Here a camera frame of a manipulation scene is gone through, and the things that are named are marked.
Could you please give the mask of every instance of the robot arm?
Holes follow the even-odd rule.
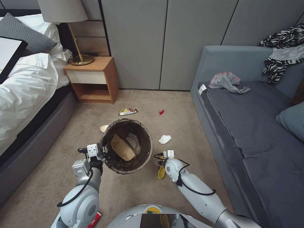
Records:
[[[178,181],[179,178],[182,180],[182,184],[178,184],[178,189],[193,205],[196,211],[213,222],[216,228],[261,228],[250,218],[238,216],[228,211],[217,194],[201,179],[194,174],[190,174],[187,170],[182,169],[184,165],[180,160],[174,159],[173,151],[168,151],[168,156],[167,153],[164,152],[164,156],[167,158],[167,160],[163,162],[167,175],[174,182]]]
[[[87,153],[88,159],[73,164],[77,185],[57,205],[60,212],[51,228],[87,228],[97,214],[103,156],[107,150],[103,147],[100,151],[99,144],[95,143],[79,152]]]

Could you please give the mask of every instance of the trash can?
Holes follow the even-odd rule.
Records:
[[[111,146],[111,141],[116,135],[134,151],[135,156],[131,160],[124,160]],[[148,129],[140,122],[127,118],[117,120],[108,126],[101,137],[100,146],[107,146],[105,164],[118,174],[130,174],[143,168],[148,163],[153,148]]]

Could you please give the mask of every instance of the white label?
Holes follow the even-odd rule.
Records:
[[[174,158],[174,150],[168,150],[167,151],[167,156],[169,159],[173,159]]]
[[[205,86],[204,84],[202,84],[202,86],[201,86],[200,89],[199,89],[199,95],[201,95],[202,92],[203,92],[204,90],[206,90],[206,89],[207,89],[206,86]]]

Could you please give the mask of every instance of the carpet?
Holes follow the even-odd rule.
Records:
[[[56,142],[27,179],[0,207],[0,227],[50,227],[64,196],[75,186],[76,177],[71,166],[84,158],[80,147],[99,142],[100,126],[123,117],[121,108],[137,109],[125,116],[138,120],[153,138],[153,155],[174,150],[175,157],[190,166],[211,189],[216,189],[223,204],[233,211],[224,183],[219,174],[204,130],[189,92],[120,90],[112,104],[77,104],[75,111]],[[171,135],[167,144],[160,144],[162,135]],[[140,171],[121,175],[103,166],[99,190],[102,216],[96,228],[106,227],[120,212],[140,204],[160,204],[182,211],[207,223],[166,176],[158,180],[154,158]]]

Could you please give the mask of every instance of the lamp shade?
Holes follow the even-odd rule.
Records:
[[[45,22],[68,23],[88,19],[80,0],[38,0]]]

